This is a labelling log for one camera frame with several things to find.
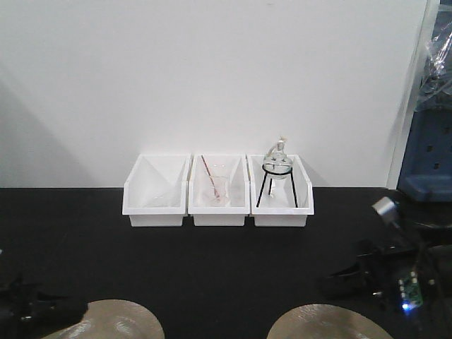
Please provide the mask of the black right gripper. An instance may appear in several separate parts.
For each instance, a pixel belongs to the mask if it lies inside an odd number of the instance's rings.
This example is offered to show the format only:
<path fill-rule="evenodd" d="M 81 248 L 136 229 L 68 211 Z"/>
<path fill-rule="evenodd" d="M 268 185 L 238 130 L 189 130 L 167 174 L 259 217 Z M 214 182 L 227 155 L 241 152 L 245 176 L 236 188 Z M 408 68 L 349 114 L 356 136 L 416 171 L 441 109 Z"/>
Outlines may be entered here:
<path fill-rule="evenodd" d="M 414 246 L 378 246 L 369 239 L 354 243 L 356 261 L 336 273 L 319 278 L 319 291 L 329 299 L 375 295 L 394 299 L 398 281 L 408 271 Z"/>

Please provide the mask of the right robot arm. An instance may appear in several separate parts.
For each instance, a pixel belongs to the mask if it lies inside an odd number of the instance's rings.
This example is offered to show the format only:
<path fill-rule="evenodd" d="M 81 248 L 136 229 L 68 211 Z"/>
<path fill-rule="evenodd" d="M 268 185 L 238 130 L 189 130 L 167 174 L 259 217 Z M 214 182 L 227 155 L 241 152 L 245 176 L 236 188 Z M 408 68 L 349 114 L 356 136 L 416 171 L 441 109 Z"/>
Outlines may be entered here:
<path fill-rule="evenodd" d="M 355 262 L 319 278 L 320 291 L 331 299 L 371 294 L 406 314 L 425 301 L 451 296 L 451 225 L 419 222 L 384 196 L 372 208 L 393 238 L 386 246 L 369 239 L 354 245 Z"/>

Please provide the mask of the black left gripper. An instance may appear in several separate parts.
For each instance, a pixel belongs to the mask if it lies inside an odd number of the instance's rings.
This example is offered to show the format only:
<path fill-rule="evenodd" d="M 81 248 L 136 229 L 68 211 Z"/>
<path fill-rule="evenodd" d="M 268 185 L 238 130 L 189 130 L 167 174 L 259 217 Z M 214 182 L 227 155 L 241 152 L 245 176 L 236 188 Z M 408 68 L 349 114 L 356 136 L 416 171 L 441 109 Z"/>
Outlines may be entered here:
<path fill-rule="evenodd" d="M 39 283 L 26 283 L 20 274 L 1 286 L 1 330 L 59 331 L 81 321 L 88 303 L 77 297 L 49 295 Z"/>

